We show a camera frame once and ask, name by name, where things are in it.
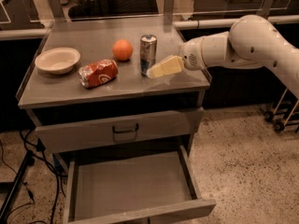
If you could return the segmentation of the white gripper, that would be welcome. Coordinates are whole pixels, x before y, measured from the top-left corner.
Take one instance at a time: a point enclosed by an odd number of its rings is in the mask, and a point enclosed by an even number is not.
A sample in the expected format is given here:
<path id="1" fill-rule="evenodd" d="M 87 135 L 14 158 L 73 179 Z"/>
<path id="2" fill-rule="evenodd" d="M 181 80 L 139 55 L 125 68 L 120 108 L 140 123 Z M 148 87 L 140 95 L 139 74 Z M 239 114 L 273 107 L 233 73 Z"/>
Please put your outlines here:
<path id="1" fill-rule="evenodd" d="M 181 72 L 184 64 L 189 70 L 204 70 L 206 66 L 202 57 L 202 42 L 203 37 L 197 37 L 182 43 L 179 46 L 180 57 L 169 55 L 163 58 L 147 71 L 147 76 L 149 78 L 157 78 L 173 75 Z"/>

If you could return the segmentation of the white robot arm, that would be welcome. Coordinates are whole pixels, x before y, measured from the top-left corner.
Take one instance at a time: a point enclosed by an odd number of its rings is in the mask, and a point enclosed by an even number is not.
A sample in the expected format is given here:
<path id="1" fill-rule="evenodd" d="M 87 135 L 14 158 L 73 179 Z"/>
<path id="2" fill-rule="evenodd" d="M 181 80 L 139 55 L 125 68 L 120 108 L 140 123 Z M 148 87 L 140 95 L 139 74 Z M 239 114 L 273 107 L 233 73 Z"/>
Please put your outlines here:
<path id="1" fill-rule="evenodd" d="M 208 67 L 250 69 L 255 66 L 271 71 L 299 98 L 299 49 L 289 43 L 265 18 L 247 15 L 227 32 L 193 38 L 147 71 L 149 78 L 173 75 L 187 68 Z"/>

